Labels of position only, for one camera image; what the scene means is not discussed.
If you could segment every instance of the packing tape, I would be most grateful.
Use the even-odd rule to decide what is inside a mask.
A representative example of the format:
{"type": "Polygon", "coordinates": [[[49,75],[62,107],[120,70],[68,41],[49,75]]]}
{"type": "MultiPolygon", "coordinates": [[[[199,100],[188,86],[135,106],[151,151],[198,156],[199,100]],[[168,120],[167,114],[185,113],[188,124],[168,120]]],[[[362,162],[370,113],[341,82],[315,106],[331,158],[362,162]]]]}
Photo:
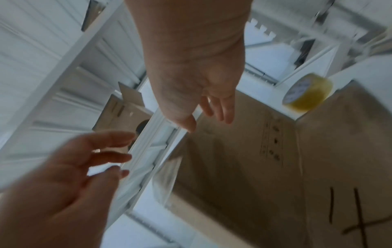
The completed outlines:
{"type": "Polygon", "coordinates": [[[320,105],[331,90],[331,81],[311,73],[298,80],[287,91],[282,104],[296,112],[307,112],[320,105]]]}

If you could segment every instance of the small cardboard box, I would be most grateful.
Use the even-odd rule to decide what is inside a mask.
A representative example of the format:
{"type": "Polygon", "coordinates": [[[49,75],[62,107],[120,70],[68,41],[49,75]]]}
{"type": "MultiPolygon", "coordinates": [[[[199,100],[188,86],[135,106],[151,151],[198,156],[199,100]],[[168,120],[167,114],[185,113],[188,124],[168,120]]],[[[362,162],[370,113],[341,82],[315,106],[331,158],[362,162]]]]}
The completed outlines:
{"type": "MultiPolygon", "coordinates": [[[[145,108],[142,94],[126,85],[119,83],[122,99],[111,95],[99,116],[94,131],[122,130],[140,135],[152,114],[145,108]]],[[[131,147],[111,148],[127,153],[131,147]]]]}
{"type": "Polygon", "coordinates": [[[172,156],[168,208],[222,247],[391,247],[392,116],[356,82],[297,121],[237,92],[172,156]]]}

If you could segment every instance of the cardboard box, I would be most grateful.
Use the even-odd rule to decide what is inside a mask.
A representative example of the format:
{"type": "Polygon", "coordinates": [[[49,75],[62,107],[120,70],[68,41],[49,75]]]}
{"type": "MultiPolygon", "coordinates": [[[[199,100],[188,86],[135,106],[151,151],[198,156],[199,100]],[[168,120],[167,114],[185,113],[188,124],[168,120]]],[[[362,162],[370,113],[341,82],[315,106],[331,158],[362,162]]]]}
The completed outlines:
{"type": "MultiPolygon", "coordinates": [[[[94,131],[122,130],[139,135],[153,113],[145,108],[142,94],[126,85],[119,83],[122,99],[111,95],[105,105],[94,131]]],[[[127,153],[129,147],[110,148],[122,153],[127,153]]]]}
{"type": "Polygon", "coordinates": [[[168,208],[223,247],[391,246],[392,116],[356,82],[297,121],[237,92],[180,155],[168,208]]]}

